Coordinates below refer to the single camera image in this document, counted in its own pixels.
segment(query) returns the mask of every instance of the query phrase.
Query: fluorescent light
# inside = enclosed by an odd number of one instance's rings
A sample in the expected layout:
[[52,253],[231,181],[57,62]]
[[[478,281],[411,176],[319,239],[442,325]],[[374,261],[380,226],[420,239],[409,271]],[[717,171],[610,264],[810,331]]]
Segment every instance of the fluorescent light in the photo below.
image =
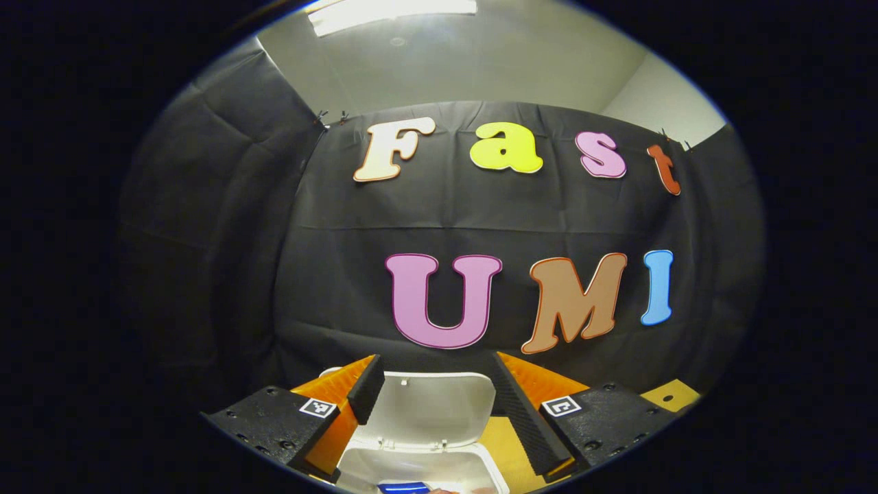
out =
[[321,0],[306,11],[318,37],[355,25],[421,14],[475,14],[476,0]]

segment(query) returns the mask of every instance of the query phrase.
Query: letter i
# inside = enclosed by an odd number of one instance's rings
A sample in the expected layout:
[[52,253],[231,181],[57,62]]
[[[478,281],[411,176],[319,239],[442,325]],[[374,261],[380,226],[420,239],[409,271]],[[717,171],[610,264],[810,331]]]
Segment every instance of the letter i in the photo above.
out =
[[649,251],[644,255],[644,264],[650,268],[650,305],[640,317],[644,326],[663,323],[671,317],[668,298],[671,290],[671,263],[673,252]]

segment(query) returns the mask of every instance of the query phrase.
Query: brown letter m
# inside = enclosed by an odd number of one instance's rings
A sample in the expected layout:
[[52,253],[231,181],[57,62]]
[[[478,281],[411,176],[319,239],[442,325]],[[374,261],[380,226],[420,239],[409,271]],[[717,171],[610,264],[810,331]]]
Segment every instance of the brown letter m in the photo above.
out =
[[628,258],[624,254],[607,254],[598,263],[585,292],[570,259],[551,258],[534,264],[530,268],[530,277],[539,283],[540,304],[536,310],[534,334],[522,345],[522,353],[545,352],[555,346],[558,343],[556,320],[561,322],[561,332],[567,343],[576,338],[579,329],[582,329],[584,339],[599,337],[612,330],[619,282],[627,264]]

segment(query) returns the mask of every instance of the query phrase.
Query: foam pad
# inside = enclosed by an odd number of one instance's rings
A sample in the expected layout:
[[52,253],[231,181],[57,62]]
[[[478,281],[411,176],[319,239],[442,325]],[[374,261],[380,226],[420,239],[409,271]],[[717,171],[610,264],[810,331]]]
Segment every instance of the foam pad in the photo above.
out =
[[350,408],[359,425],[369,422],[369,415],[375,407],[382,386],[384,386],[384,361],[380,355],[376,355],[348,393]]
[[491,381],[497,390],[496,399],[518,435],[536,475],[545,475],[561,467],[572,457],[564,443],[555,435],[540,413],[531,406],[527,395],[504,365],[500,355],[493,355]]

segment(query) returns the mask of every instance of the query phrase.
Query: black cloth backdrop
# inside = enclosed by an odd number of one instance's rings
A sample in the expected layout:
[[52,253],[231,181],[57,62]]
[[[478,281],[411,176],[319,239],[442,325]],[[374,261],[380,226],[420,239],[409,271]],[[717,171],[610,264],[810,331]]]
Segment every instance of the black cloth backdrop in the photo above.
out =
[[[436,131],[419,137],[410,160],[396,157],[400,175],[356,183],[366,128],[416,117],[431,117]],[[543,168],[525,175],[475,166],[475,129],[491,121],[530,129]],[[573,143],[583,131],[615,140],[624,178],[583,169]],[[645,152],[653,144],[673,160],[679,197]],[[155,123],[120,211],[129,311],[178,399],[207,411],[375,352],[389,370],[485,372],[488,353],[499,350],[585,384],[644,392],[678,378],[704,392],[745,332],[765,262],[756,181],[729,127],[684,151],[591,113],[451,102],[369,113],[324,131],[256,40],[217,60]],[[673,315],[643,326],[643,255],[658,249],[674,254]],[[385,260],[405,252],[439,261],[428,309],[445,326],[461,316],[454,258],[501,259],[477,344],[436,350],[397,331]],[[610,252],[628,257],[615,328],[522,355],[539,300],[529,268],[568,257],[587,284]]]
[[271,321],[293,195],[323,126],[256,38],[163,112],[119,204],[128,317],[183,406],[288,381]]

